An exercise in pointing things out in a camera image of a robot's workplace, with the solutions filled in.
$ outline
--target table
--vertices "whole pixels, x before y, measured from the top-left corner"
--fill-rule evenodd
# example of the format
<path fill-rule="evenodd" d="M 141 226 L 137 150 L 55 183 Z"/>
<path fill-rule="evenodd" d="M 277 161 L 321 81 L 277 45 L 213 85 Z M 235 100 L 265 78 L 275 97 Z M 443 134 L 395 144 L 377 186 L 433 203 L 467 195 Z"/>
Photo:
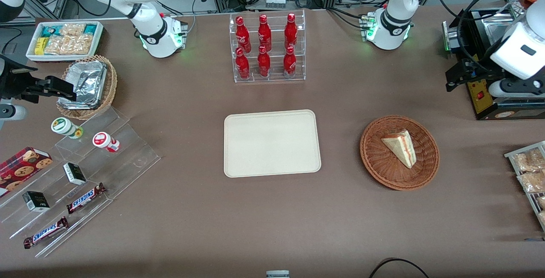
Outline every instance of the table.
<path fill-rule="evenodd" d="M 45 259 L 0 232 L 2 277 L 259 278 L 288 269 L 293 278 L 360 278 L 387 257 L 433 277 L 543 277 L 545 245 L 522 241 L 541 236 L 539 224 L 502 155 L 545 140 L 543 121 L 475 121 L 465 88 L 445 91 L 455 63 L 442 48 L 447 12 L 422 7 L 395 51 L 362 43 L 328 12 L 306 15 L 307 80 L 265 86 L 233 82 L 226 14 L 199 16 L 187 49 L 167 59 L 142 49 L 129 20 L 104 20 L 102 52 L 119 76 L 113 105 L 163 159 Z M 38 67 L 42 77 L 66 64 Z M 2 160 L 60 139 L 49 130 L 55 99 L 40 101 L 22 102 L 29 117 L 4 125 Z M 225 117 L 292 109 L 316 114 L 321 170 L 226 177 Z M 441 165 L 423 189 L 390 190 L 360 159 L 367 124 L 391 114 L 419 121 L 437 141 Z M 417 271 L 390 263 L 376 277 L 387 274 Z"/>

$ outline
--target wicker basket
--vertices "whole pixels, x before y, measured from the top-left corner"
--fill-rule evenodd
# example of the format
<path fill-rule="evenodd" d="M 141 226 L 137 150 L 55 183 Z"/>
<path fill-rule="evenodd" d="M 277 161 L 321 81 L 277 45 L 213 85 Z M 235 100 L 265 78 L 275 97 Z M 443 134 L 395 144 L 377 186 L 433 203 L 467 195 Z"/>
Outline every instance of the wicker basket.
<path fill-rule="evenodd" d="M 404 129 L 409 131 L 416 152 L 416 164 L 407 168 L 381 138 Z M 375 119 L 361 136 L 360 154 L 369 173 L 380 183 L 408 191 L 428 184 L 439 168 L 439 150 L 430 131 L 416 121 L 399 115 Z"/>
<path fill-rule="evenodd" d="M 100 106 L 94 110 L 68 110 L 68 109 L 64 109 L 57 103 L 57 109 L 59 109 L 61 114 L 66 117 L 87 120 L 87 119 L 90 119 L 91 116 L 99 113 L 99 111 L 102 111 L 103 109 L 107 109 L 112 104 L 113 98 L 115 97 L 115 88 L 117 87 L 117 74 L 115 72 L 115 68 L 113 68 L 112 63 L 110 63 L 108 59 L 106 59 L 105 57 L 101 55 L 86 57 L 84 59 L 78 60 L 77 62 L 90 62 L 90 61 L 101 61 L 108 66 L 108 71 L 106 73 L 106 81 L 104 82 L 102 102 Z M 70 66 L 68 66 L 68 68 L 64 71 L 63 79 L 66 78 L 66 74 L 68 73 L 68 69 L 70 68 Z"/>

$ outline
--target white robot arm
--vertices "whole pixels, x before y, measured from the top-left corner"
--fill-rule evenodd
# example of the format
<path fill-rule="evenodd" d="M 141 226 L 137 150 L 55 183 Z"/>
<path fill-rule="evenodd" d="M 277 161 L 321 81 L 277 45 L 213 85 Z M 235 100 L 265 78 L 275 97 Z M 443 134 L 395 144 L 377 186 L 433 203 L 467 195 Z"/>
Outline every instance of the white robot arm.
<path fill-rule="evenodd" d="M 389 0 L 386 9 L 378 9 L 367 15 L 366 40 L 385 50 L 396 49 L 403 43 L 409 31 L 411 18 L 419 6 L 419 0 Z"/>
<path fill-rule="evenodd" d="M 168 57 L 185 47 L 185 30 L 178 20 L 162 17 L 151 3 L 156 0 L 98 0 L 127 16 L 140 33 L 144 48 L 154 57 Z"/>

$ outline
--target red bottle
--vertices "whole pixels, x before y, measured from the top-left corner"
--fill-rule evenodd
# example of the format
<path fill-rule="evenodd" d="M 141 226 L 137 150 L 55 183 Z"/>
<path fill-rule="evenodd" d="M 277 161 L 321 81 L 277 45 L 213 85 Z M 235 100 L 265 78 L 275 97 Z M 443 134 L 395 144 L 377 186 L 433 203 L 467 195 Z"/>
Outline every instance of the red bottle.
<path fill-rule="evenodd" d="M 244 26 L 244 19 L 242 16 L 237 16 L 237 18 L 235 18 L 235 22 L 237 23 L 237 42 L 239 43 L 239 47 L 244 49 L 245 53 L 250 53 L 252 50 L 252 45 L 250 44 L 250 33 L 248 32 L 248 28 Z"/>
<path fill-rule="evenodd" d="M 293 13 L 288 14 L 288 24 L 284 29 L 284 37 L 286 38 L 284 41 L 286 49 L 290 46 L 295 47 L 295 44 L 297 44 L 297 25 L 295 25 L 295 14 Z"/>
<path fill-rule="evenodd" d="M 263 78 L 267 78 L 271 71 L 271 58 L 267 53 L 265 45 L 259 47 L 259 56 L 257 57 L 257 63 L 259 64 L 259 74 Z"/>
<path fill-rule="evenodd" d="M 271 36 L 271 27 L 267 23 L 267 15 L 265 14 L 259 15 L 259 30 L 257 30 L 257 34 L 259 35 L 259 44 L 265 45 L 267 51 L 271 51 L 273 48 L 273 38 Z"/>
<path fill-rule="evenodd" d="M 237 58 L 235 59 L 235 63 L 237 63 L 237 71 L 239 72 L 240 79 L 248 80 L 250 78 L 250 63 L 248 63 L 248 59 L 244 55 L 242 48 L 237 47 L 236 53 Z"/>
<path fill-rule="evenodd" d="M 293 46 L 290 46 L 286 49 L 286 55 L 284 56 L 284 77 L 294 78 L 296 61 L 297 57 L 293 54 Z"/>

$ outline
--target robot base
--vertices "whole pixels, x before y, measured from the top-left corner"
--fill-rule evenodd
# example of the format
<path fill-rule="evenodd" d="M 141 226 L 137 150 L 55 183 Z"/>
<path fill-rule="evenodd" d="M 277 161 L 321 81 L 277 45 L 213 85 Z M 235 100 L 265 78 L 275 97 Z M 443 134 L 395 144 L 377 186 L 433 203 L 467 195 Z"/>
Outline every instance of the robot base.
<path fill-rule="evenodd" d="M 409 36 L 410 26 L 404 34 L 391 35 L 390 32 L 382 26 L 380 22 L 380 15 L 384 12 L 384 9 L 378 9 L 376 12 L 369 12 L 367 17 L 360 19 L 360 26 L 366 27 L 369 30 L 362 30 L 362 40 L 373 43 L 376 47 L 384 50 L 393 50 L 401 46 L 401 43 Z"/>
<path fill-rule="evenodd" d="M 171 17 L 164 17 L 163 20 L 167 23 L 167 31 L 157 44 L 146 43 L 142 36 L 140 37 L 142 45 L 153 57 L 168 57 L 178 49 L 185 49 L 187 24 Z"/>

